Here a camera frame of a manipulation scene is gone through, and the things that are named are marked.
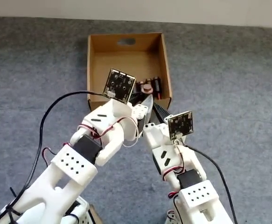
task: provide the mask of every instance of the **brown cardboard box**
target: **brown cardboard box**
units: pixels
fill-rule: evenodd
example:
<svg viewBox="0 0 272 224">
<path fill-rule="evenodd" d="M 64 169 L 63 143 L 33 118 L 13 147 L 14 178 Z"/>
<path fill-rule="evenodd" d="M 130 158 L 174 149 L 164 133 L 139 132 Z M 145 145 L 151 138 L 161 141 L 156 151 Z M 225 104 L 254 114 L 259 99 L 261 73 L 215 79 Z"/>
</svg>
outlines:
<svg viewBox="0 0 272 224">
<path fill-rule="evenodd" d="M 87 57 L 87 90 L 102 93 L 110 68 L 134 76 L 137 81 L 159 76 L 162 98 L 156 102 L 169 107 L 172 91 L 163 34 L 90 35 Z M 91 110 L 106 101 L 102 96 L 88 95 Z"/>
</svg>

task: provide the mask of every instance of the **red wire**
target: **red wire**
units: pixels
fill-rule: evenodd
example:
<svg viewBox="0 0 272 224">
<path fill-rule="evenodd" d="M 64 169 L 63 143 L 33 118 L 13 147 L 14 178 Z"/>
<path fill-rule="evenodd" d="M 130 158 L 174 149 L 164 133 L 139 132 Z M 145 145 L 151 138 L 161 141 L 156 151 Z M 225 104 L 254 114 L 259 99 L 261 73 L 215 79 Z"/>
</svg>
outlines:
<svg viewBox="0 0 272 224">
<path fill-rule="evenodd" d="M 178 194 L 178 191 L 171 191 L 169 194 L 168 194 L 168 198 L 173 198 L 174 195 Z"/>
<path fill-rule="evenodd" d="M 113 126 L 116 124 L 116 123 L 119 123 L 121 122 L 123 119 L 129 119 L 129 117 L 122 117 L 122 118 L 119 118 L 116 122 L 114 122 L 112 125 L 110 125 L 106 130 L 104 130 L 98 137 L 94 137 L 95 139 L 98 139 L 98 138 L 101 138 L 103 137 L 108 131 L 110 131 Z"/>
<path fill-rule="evenodd" d="M 169 168 L 169 169 L 166 170 L 166 171 L 164 172 L 164 174 L 163 174 L 163 181 L 165 181 L 165 176 L 166 176 L 168 173 L 170 173 L 171 171 L 177 170 L 177 169 L 183 169 L 183 168 L 184 168 L 184 167 L 182 167 L 182 166 L 175 166 L 175 167 Z"/>
<path fill-rule="evenodd" d="M 97 130 L 95 130 L 93 127 L 89 126 L 89 125 L 85 125 L 85 124 L 80 124 L 79 126 L 83 126 L 83 127 L 86 127 L 88 128 L 90 131 L 91 131 L 91 134 L 93 136 L 93 138 L 100 138 L 100 135 L 99 133 L 97 132 Z"/>
</svg>

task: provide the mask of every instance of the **electronic component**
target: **electronic component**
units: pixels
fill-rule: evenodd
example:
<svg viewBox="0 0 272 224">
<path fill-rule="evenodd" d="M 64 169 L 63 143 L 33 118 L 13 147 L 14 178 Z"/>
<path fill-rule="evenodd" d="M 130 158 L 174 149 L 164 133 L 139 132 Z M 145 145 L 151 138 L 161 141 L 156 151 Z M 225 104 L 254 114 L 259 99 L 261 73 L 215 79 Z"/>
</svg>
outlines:
<svg viewBox="0 0 272 224">
<path fill-rule="evenodd" d="M 99 143 L 88 135 L 83 135 L 72 148 L 92 164 L 95 164 L 99 151 L 103 149 Z"/>
<path fill-rule="evenodd" d="M 141 88 L 141 91 L 145 94 L 151 94 L 153 93 L 153 88 L 150 84 L 144 84 Z"/>
<path fill-rule="evenodd" d="M 181 185 L 181 189 L 190 187 L 197 183 L 202 182 L 202 178 L 199 176 L 198 172 L 194 169 L 186 171 L 177 176 L 179 183 Z"/>
<path fill-rule="evenodd" d="M 111 68 L 103 95 L 127 104 L 135 82 L 135 77 Z"/>
<path fill-rule="evenodd" d="M 135 83 L 135 86 L 133 88 L 133 93 L 136 94 L 136 93 L 140 93 L 141 92 L 141 86 L 140 86 L 140 83 L 139 82 L 136 82 Z"/>
<path fill-rule="evenodd" d="M 168 119 L 170 140 L 181 138 L 193 132 L 192 111 L 174 115 Z"/>
<path fill-rule="evenodd" d="M 153 96 L 161 99 L 162 86 L 160 83 L 160 77 L 154 77 L 152 80 Z"/>
</svg>

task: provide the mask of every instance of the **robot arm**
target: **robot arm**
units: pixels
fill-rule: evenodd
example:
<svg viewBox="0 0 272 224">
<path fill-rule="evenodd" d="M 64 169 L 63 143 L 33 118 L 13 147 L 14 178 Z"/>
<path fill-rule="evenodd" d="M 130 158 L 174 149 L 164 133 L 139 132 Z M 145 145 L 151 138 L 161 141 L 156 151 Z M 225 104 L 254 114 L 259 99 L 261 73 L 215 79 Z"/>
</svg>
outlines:
<svg viewBox="0 0 272 224">
<path fill-rule="evenodd" d="M 88 114 L 70 143 L 63 146 L 51 164 L 26 189 L 13 209 L 23 213 L 44 203 L 45 209 L 39 223 L 60 224 L 67 209 L 97 174 L 95 164 L 103 166 L 120 149 L 125 139 L 132 141 L 136 138 L 137 118 L 141 117 L 139 113 L 142 114 L 142 110 L 143 108 L 135 110 L 130 103 L 123 104 L 110 99 Z M 101 134 L 104 148 L 92 139 L 93 127 Z M 70 177 L 70 181 L 63 189 L 56 190 L 56 184 L 64 175 Z M 17 220 L 18 216 L 14 213 L 12 215 Z M 0 220 L 0 224 L 9 222 L 8 214 Z"/>
<path fill-rule="evenodd" d="M 147 124 L 143 137 L 159 174 L 173 189 L 169 197 L 174 198 L 174 211 L 168 214 L 165 224 L 233 223 L 195 152 L 183 146 L 180 140 L 172 144 L 167 124 Z"/>
<path fill-rule="evenodd" d="M 26 224 L 25 220 L 30 220 L 33 210 L 39 212 L 38 221 L 34 223 L 76 223 L 73 217 L 63 216 L 97 174 L 95 165 L 106 164 L 119 151 L 124 140 L 138 138 L 138 121 L 147 123 L 148 113 L 147 106 L 132 107 L 130 103 L 123 104 L 111 99 L 88 114 L 70 143 L 63 146 L 47 169 L 13 206 L 15 211 L 24 213 L 19 223 Z M 99 134 L 103 147 L 92 139 L 96 136 L 93 136 L 94 133 Z M 206 180 L 205 171 L 195 153 L 180 145 L 179 141 L 172 143 L 166 123 L 146 124 L 143 136 L 152 151 L 159 174 L 169 182 L 174 194 L 178 192 L 173 200 L 176 215 L 169 217 L 167 224 L 172 224 L 172 220 L 178 224 L 232 224 L 218 194 Z M 56 188 L 63 175 L 69 176 L 70 181 L 63 189 Z M 87 211 L 87 206 L 86 203 L 79 210 L 76 207 L 73 212 L 78 216 Z M 16 214 L 12 215 L 14 220 L 18 218 Z M 0 220 L 0 224 L 9 222 L 8 214 Z"/>
</svg>

